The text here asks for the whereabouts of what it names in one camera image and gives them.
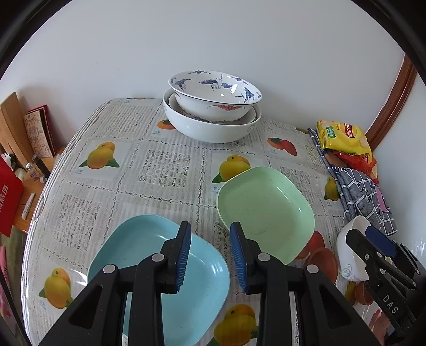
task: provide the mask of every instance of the light blue plate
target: light blue plate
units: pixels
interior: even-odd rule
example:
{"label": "light blue plate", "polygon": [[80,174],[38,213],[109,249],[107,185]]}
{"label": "light blue plate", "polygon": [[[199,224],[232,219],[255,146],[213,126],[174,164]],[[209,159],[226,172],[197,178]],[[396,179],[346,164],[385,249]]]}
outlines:
{"label": "light blue plate", "polygon": [[[125,268],[159,252],[163,243],[176,237],[179,226],[158,215],[135,216],[119,225],[92,261],[91,280],[106,264]],[[184,283],[175,294],[162,294],[166,346],[193,346],[215,320],[229,292],[230,276],[222,255],[208,242],[192,234]],[[128,294],[123,333],[128,335]]]}

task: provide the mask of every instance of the green plastic tray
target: green plastic tray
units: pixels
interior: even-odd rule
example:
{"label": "green plastic tray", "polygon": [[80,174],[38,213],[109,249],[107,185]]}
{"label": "green plastic tray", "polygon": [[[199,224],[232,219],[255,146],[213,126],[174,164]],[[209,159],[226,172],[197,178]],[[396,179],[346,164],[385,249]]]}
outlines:
{"label": "green plastic tray", "polygon": [[228,180],[219,191],[217,209],[228,230],[239,221],[247,239],[284,264],[294,260],[314,232],[314,213],[306,198],[284,174],[269,167],[251,168]]}

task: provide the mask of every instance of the wall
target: wall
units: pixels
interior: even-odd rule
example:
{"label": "wall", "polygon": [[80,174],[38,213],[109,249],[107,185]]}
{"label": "wall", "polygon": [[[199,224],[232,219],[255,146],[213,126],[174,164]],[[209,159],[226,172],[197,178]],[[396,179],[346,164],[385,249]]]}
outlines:
{"label": "wall", "polygon": [[0,81],[25,107],[47,103],[66,143],[104,101],[161,97],[168,77],[212,69],[262,91],[267,117],[367,130],[403,52],[350,0],[73,0],[27,42]]}
{"label": "wall", "polygon": [[424,205],[424,131],[426,129],[426,86],[417,76],[413,89],[394,125],[374,151],[380,187],[392,210],[403,242],[426,265]]}

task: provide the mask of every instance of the fruit print tablecloth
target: fruit print tablecloth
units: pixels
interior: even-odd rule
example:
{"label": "fruit print tablecloth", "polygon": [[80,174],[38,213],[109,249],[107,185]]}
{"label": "fruit print tablecloth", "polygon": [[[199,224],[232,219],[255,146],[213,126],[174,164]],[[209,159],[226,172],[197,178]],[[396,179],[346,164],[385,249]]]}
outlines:
{"label": "fruit print tablecloth", "polygon": [[[269,166],[285,174],[311,204],[316,230],[335,251],[343,209],[328,191],[329,175],[309,135],[268,116],[263,114],[257,127],[238,141],[210,144],[175,130],[161,100],[120,98],[99,107],[66,147],[31,222],[22,302],[33,345],[86,285],[90,263],[107,237],[124,220],[143,213],[178,224],[189,221],[193,232],[213,244],[228,263],[228,300],[198,345],[213,345],[215,330],[228,332],[235,316],[252,318],[248,325],[258,323],[259,297],[240,292],[228,231],[216,211],[224,181],[250,167]],[[346,287],[340,276],[337,287]],[[253,328],[230,338],[255,345]]]}

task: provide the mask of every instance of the silver screw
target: silver screw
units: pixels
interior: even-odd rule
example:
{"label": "silver screw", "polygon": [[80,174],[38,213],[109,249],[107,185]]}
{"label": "silver screw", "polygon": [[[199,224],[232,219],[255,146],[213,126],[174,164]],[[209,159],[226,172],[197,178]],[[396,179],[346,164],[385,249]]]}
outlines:
{"label": "silver screw", "polygon": [[153,255],[151,256],[151,259],[152,259],[154,262],[161,262],[162,260],[164,260],[164,255],[163,255],[163,254],[160,254],[160,253],[158,253],[158,254],[153,254]]}
{"label": "silver screw", "polygon": [[316,265],[314,265],[314,264],[309,264],[306,267],[306,270],[309,271],[311,274],[318,273],[318,271],[319,271],[318,267]]}
{"label": "silver screw", "polygon": [[105,274],[111,274],[111,273],[113,273],[113,272],[114,272],[114,270],[115,270],[115,265],[113,265],[113,264],[107,264],[107,265],[104,267],[104,273],[105,273]]}
{"label": "silver screw", "polygon": [[262,261],[262,262],[267,262],[271,259],[270,255],[265,252],[259,253],[257,255],[257,258],[259,258],[259,261]]}

